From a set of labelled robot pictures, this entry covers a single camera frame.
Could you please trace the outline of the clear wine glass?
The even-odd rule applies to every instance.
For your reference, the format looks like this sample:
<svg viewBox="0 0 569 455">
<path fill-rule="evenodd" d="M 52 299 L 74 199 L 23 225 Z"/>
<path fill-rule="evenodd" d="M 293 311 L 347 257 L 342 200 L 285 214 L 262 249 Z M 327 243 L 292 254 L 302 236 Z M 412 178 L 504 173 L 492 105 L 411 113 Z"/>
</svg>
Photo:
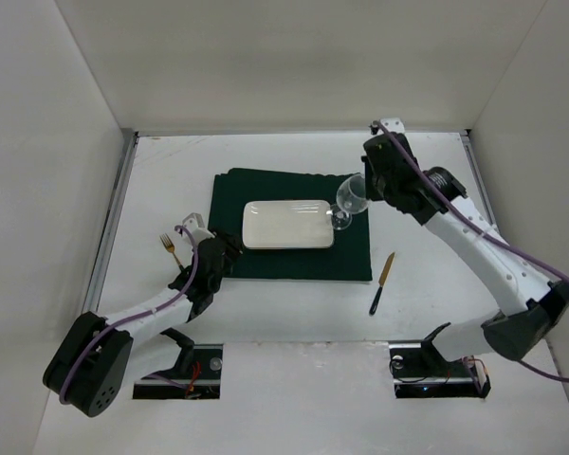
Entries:
<svg viewBox="0 0 569 455">
<path fill-rule="evenodd" d="M 365 178 L 355 173 L 346 178 L 336 191 L 335 203 L 330 207 L 333 230 L 345 230 L 352 225 L 353 217 L 367 210 L 369 199 L 366 194 Z"/>
</svg>

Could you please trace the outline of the white rectangular plate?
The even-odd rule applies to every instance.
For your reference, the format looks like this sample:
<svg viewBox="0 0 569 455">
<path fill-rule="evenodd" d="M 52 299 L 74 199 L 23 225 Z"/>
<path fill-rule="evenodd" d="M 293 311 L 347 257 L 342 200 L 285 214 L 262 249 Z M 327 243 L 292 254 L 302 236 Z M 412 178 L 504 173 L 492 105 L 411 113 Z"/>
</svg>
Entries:
<svg viewBox="0 0 569 455">
<path fill-rule="evenodd" d="M 323 200 L 252 201 L 243 210 L 248 249 L 323 249 L 334 240 L 330 204 Z"/>
</svg>

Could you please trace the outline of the dark green cloth placemat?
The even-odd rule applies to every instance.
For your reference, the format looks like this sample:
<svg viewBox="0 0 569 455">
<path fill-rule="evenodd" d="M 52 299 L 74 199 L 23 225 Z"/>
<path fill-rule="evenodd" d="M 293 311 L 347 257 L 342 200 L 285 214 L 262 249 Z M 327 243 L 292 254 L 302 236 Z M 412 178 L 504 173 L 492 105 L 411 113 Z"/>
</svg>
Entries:
<svg viewBox="0 0 569 455">
<path fill-rule="evenodd" d="M 209 229 L 242 235 L 248 202 L 324 200 L 335 202 L 344 175 L 284 173 L 232 168 L 214 177 Z M 250 250 L 233 267 L 234 279 L 369 282 L 373 279 L 369 212 L 356 215 L 351 226 L 335 233 L 326 249 Z"/>
</svg>

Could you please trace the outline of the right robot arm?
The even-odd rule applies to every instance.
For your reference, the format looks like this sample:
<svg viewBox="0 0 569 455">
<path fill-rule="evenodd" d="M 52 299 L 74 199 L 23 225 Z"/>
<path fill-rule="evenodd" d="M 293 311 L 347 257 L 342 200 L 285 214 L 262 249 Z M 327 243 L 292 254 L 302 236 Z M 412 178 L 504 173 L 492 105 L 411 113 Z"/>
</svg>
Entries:
<svg viewBox="0 0 569 455">
<path fill-rule="evenodd" d="M 466 322 L 445 323 L 423 345 L 447 361 L 497 353 L 520 361 L 538 344 L 569 306 L 569 282 L 554 282 L 528 260 L 509 251 L 446 169 L 422 171 L 407 138 L 374 136 L 362 158 L 366 194 L 409 214 L 442 240 L 469 267 L 495 300 L 497 310 Z"/>
</svg>

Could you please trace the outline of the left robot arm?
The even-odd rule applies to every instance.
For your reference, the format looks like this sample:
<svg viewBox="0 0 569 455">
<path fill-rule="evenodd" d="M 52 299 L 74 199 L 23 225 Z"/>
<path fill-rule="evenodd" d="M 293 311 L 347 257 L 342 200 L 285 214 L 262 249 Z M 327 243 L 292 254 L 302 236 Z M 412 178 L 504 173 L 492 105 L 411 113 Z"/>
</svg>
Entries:
<svg viewBox="0 0 569 455">
<path fill-rule="evenodd" d="M 241 238 L 220 229 L 178 233 L 192 247 L 190 265 L 149 300 L 109 316 L 78 316 L 42 382 L 88 417 L 112 405 L 122 386 L 155 373 L 184 373 L 193 359 L 193 341 L 178 326 L 198 318 L 213 303 L 221 282 L 243 253 Z"/>
</svg>

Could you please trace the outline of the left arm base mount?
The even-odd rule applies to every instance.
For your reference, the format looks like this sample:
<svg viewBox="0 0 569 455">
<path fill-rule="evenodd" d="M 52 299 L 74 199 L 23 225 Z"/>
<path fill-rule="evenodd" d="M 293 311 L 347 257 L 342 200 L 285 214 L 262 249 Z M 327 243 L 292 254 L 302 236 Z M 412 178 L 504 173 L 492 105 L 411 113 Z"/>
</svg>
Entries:
<svg viewBox="0 0 569 455">
<path fill-rule="evenodd" d="M 134 400 L 216 400 L 220 397 L 224 346 L 196 344 L 174 328 L 155 338 L 177 357 L 169 369 L 140 378 L 133 387 Z"/>
</svg>

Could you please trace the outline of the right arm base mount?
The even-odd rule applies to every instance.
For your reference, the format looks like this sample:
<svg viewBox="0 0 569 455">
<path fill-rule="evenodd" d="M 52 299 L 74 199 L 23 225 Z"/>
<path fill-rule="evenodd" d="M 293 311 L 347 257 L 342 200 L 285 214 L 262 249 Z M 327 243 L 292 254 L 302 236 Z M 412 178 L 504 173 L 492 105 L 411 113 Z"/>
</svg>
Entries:
<svg viewBox="0 0 569 455">
<path fill-rule="evenodd" d="M 447 361 L 433 346 L 449 326 L 449 322 L 442 324 L 423 339 L 388 343 L 388 368 L 397 399 L 487 398 L 491 382 L 482 359 Z"/>
</svg>

